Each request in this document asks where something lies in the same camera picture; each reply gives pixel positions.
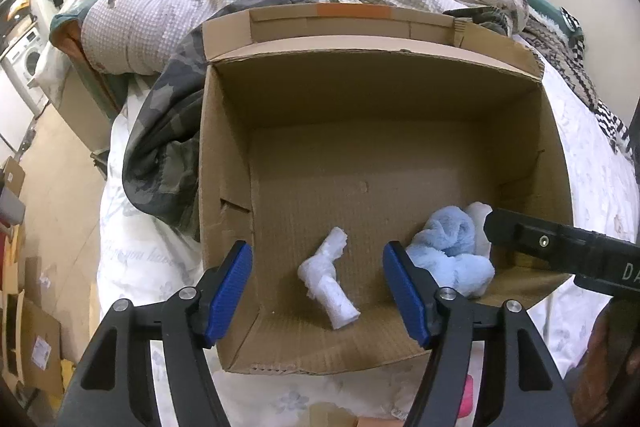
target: light blue plush cloth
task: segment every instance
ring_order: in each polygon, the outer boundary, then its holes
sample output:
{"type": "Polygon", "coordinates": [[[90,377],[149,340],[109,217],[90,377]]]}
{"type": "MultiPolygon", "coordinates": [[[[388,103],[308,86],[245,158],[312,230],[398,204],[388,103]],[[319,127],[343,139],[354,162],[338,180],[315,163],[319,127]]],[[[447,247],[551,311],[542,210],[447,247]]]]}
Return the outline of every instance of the light blue plush cloth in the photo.
{"type": "Polygon", "coordinates": [[[495,275],[486,257],[474,255],[476,227],[456,206],[441,208],[430,217],[406,248],[415,266],[429,270],[439,286],[465,297],[481,297],[495,275]]]}

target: blue gripper pad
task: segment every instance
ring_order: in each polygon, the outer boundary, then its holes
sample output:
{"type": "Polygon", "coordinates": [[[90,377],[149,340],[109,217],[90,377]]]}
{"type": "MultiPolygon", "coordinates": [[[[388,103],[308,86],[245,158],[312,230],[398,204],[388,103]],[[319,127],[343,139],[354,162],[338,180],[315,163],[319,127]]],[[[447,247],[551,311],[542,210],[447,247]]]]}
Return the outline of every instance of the blue gripper pad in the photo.
{"type": "Polygon", "coordinates": [[[386,283],[402,315],[407,333],[418,344],[425,346],[429,342],[430,336],[424,318],[424,304],[390,245],[386,245],[383,250],[382,267],[386,283]]]}
{"type": "Polygon", "coordinates": [[[226,330],[231,324],[231,318],[234,316],[244,286],[251,274],[253,259],[251,247],[245,244],[234,259],[224,280],[220,283],[216,296],[211,301],[206,332],[207,340],[211,345],[225,336],[226,330]]]}

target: bed sheet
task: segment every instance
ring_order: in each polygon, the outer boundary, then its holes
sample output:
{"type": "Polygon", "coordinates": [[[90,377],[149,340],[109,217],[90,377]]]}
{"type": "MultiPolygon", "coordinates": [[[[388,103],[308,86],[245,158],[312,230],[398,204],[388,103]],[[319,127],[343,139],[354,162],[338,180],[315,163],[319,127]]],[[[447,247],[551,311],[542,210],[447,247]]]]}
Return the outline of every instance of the bed sheet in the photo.
{"type": "MultiPolygon", "coordinates": [[[[631,163],[611,150],[593,114],[546,61],[543,85],[564,148],[575,225],[634,241],[640,202],[631,163]]],[[[183,285],[196,282],[202,273],[199,244],[136,210],[122,188],[124,150],[147,92],[144,84],[132,83],[126,106],[113,125],[108,181],[100,207],[97,283],[102,312],[122,297],[135,305],[166,299],[183,285]]],[[[569,279],[530,309],[562,375],[584,354],[594,320],[608,300],[578,288],[569,279]]],[[[308,407],[320,402],[336,404],[355,415],[402,417],[417,392],[427,361],[427,357],[419,357],[325,377],[268,377],[222,371],[215,349],[206,351],[206,357],[234,427],[306,427],[308,407]]],[[[152,344],[152,366],[162,424],[175,426],[161,343],[152,344]]],[[[482,343],[474,343],[469,367],[474,378],[474,403],[481,366],[482,343]]],[[[458,425],[470,426],[472,418],[461,419],[458,425]]]]}

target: beige floor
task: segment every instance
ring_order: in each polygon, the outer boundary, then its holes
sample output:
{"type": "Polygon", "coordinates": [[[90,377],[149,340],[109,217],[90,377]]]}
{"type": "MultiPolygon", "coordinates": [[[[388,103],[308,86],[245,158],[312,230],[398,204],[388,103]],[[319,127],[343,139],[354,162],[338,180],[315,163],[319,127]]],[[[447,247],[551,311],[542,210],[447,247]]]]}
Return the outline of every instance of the beige floor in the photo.
{"type": "Polygon", "coordinates": [[[62,325],[62,356],[78,362],[89,341],[90,286],[100,255],[104,179],[56,110],[38,120],[20,165],[26,173],[25,290],[62,325]]]}

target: pink object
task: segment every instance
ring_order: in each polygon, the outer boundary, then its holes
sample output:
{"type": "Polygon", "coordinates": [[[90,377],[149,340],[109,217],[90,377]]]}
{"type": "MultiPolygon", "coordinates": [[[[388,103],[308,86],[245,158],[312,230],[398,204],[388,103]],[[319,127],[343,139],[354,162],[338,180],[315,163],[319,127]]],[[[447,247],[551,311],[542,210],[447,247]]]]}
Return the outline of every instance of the pink object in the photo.
{"type": "Polygon", "coordinates": [[[460,402],[460,411],[458,418],[466,418],[474,410],[474,379],[471,375],[466,375],[465,392],[462,394],[462,402],[460,402]]]}

